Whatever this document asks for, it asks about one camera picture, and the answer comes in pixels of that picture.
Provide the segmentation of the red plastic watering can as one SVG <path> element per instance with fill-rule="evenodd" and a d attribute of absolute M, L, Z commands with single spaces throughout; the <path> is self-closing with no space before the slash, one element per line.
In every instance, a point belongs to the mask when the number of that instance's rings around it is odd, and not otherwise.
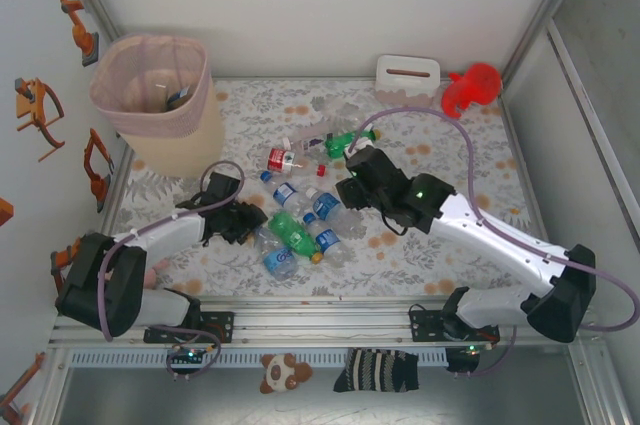
<path fill-rule="evenodd" d="M 445 115 L 459 119 L 472 103 L 488 105 L 502 90 L 500 72 L 486 63 L 474 63 L 464 74 L 451 72 L 441 99 Z"/>

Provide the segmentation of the clear bottle purple label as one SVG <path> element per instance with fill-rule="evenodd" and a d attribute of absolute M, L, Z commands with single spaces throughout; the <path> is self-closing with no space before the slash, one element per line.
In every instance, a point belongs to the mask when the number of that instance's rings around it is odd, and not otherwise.
<path fill-rule="evenodd" d="M 285 150 L 302 153 L 311 150 L 313 147 L 323 145 L 332 137 L 332 133 L 296 131 L 289 136 L 284 136 L 282 143 Z"/>

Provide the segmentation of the bottle with cursive blue label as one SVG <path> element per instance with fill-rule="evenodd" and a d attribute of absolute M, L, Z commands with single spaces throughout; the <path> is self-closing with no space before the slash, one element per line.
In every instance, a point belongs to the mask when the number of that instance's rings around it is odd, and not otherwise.
<path fill-rule="evenodd" d="M 274 279 L 284 281 L 298 271 L 298 263 L 291 249 L 266 226 L 255 230 L 255 247 L 261 263 Z"/>

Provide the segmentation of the green plastic bottle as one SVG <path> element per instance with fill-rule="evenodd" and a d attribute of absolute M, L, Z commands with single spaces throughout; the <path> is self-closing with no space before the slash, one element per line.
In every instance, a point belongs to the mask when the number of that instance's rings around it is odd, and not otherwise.
<path fill-rule="evenodd" d="M 279 211 L 268 221 L 268 228 L 296 254 L 306 257 L 313 264 L 323 259 L 315 240 L 287 211 Z"/>

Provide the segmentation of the black white striped sock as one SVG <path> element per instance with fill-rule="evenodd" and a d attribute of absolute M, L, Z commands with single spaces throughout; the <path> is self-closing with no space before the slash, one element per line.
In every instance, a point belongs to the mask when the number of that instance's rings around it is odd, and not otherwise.
<path fill-rule="evenodd" d="M 337 378 L 336 393 L 404 393 L 419 389 L 418 356 L 400 350 L 350 348 Z"/>

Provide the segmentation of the pink pig plush toy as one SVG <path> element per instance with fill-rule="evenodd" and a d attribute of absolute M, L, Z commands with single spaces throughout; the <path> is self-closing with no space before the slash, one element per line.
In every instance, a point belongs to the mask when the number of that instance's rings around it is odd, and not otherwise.
<path fill-rule="evenodd" d="M 157 285 L 158 273 L 165 270 L 170 265 L 168 258 L 165 258 L 145 271 L 143 288 L 154 289 Z"/>

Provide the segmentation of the brown panda plush toy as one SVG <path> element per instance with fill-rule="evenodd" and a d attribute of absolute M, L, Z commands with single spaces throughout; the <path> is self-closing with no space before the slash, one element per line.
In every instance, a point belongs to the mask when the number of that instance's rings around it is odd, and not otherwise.
<path fill-rule="evenodd" d="M 264 367 L 264 376 L 259 388 L 262 394 L 295 390 L 313 375 L 312 367 L 306 362 L 298 362 L 291 353 L 265 354 L 260 362 Z"/>

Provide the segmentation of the floral grey tablecloth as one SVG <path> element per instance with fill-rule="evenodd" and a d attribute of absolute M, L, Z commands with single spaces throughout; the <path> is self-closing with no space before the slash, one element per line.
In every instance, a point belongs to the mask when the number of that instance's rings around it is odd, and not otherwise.
<path fill-rule="evenodd" d="M 539 235 L 515 143 L 499 103 L 474 105 L 458 126 L 429 113 L 382 115 L 373 85 L 365 80 L 219 80 L 216 97 L 225 125 L 222 172 L 244 172 L 245 202 L 273 214 L 278 206 L 260 182 L 260 156 L 296 129 L 325 119 L 324 104 L 339 100 L 373 118 L 379 146 L 408 176 L 432 174 L 479 207 L 530 235 Z M 274 279 L 252 242 L 215 237 L 174 256 L 157 286 L 208 296 L 410 296 L 440 295 L 456 287 L 508 287 L 514 276 L 485 257 L 447 239 L 410 230 L 395 235 L 379 214 L 360 211 L 363 238 L 349 239 L 351 259 L 336 268 L 300 258 L 296 274 Z"/>

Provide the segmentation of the aluminium frame leg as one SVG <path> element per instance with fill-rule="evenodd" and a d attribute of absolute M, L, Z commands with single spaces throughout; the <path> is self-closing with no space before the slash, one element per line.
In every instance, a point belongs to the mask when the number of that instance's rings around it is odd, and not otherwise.
<path fill-rule="evenodd" d="M 49 348 L 44 361 L 43 376 L 26 425 L 54 425 L 58 409 L 65 398 L 65 386 L 70 377 L 71 349 Z"/>
<path fill-rule="evenodd" d="M 568 349 L 585 422 L 588 425 L 633 425 L 606 344 L 575 341 Z"/>

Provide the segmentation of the white tissue box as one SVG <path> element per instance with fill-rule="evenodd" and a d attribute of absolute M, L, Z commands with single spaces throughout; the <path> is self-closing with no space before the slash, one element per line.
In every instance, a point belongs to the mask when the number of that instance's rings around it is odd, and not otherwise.
<path fill-rule="evenodd" d="M 436 60 L 382 55 L 377 61 L 374 88 L 381 103 L 430 107 L 440 84 L 441 69 Z"/>

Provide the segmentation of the pink mesh waste bin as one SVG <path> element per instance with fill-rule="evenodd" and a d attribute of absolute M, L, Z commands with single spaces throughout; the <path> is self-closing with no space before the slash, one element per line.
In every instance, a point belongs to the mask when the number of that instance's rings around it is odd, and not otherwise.
<path fill-rule="evenodd" d="M 111 44 L 89 97 L 155 173 L 197 177 L 220 159 L 225 128 L 207 49 L 196 39 L 131 34 Z"/>

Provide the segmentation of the clear bottle red label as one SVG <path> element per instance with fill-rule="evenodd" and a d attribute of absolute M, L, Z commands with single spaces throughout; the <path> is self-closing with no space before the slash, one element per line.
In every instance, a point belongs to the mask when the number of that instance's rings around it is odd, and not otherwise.
<path fill-rule="evenodd" d="M 326 166 L 315 163 L 292 150 L 271 148 L 266 156 L 266 169 L 270 172 L 288 176 L 317 176 L 326 175 Z"/>

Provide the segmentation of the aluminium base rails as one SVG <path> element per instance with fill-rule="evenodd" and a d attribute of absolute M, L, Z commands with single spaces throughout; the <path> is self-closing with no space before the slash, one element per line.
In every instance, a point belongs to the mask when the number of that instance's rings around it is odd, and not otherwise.
<path fill-rule="evenodd" d="M 367 347 L 408 348 L 414 343 L 408 310 L 413 304 L 441 309 L 443 296 L 405 297 L 243 297 L 200 296 L 206 312 L 234 313 L 234 348 Z M 52 348 L 151 347 L 144 329 L 134 327 L 106 342 L 101 333 L 59 316 L 49 339 Z"/>

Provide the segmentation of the green bottle white neck band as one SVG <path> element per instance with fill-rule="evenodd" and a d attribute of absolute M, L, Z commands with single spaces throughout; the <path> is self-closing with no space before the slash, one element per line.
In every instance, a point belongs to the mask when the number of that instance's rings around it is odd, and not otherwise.
<path fill-rule="evenodd" d="M 355 132 L 347 132 L 340 135 L 331 135 L 325 140 L 325 150 L 330 159 L 339 159 L 342 157 L 343 152 L 348 148 L 353 141 Z M 380 131 L 377 129 L 364 130 L 359 139 L 368 139 L 371 142 L 375 142 L 380 138 Z"/>

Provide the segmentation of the blue label bottle white cap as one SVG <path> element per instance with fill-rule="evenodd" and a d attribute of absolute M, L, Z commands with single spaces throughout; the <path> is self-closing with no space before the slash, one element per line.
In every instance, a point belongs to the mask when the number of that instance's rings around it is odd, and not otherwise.
<path fill-rule="evenodd" d="M 314 213 L 326 222 L 338 235 L 347 239 L 363 238 L 365 227 L 362 218 L 332 193 L 308 187 L 305 191 Z"/>

